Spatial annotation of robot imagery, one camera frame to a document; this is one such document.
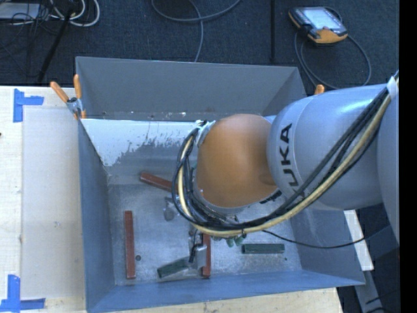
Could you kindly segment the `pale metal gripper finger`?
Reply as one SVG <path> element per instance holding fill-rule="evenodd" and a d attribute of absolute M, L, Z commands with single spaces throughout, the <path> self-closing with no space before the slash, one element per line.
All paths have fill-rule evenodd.
<path fill-rule="evenodd" d="M 165 207 L 164 207 L 164 219 L 169 222 L 172 221 L 177 216 L 177 209 L 172 198 L 165 197 Z"/>
<path fill-rule="evenodd" d="M 198 244 L 191 248 L 188 265 L 195 270 L 207 266 L 207 245 Z"/>

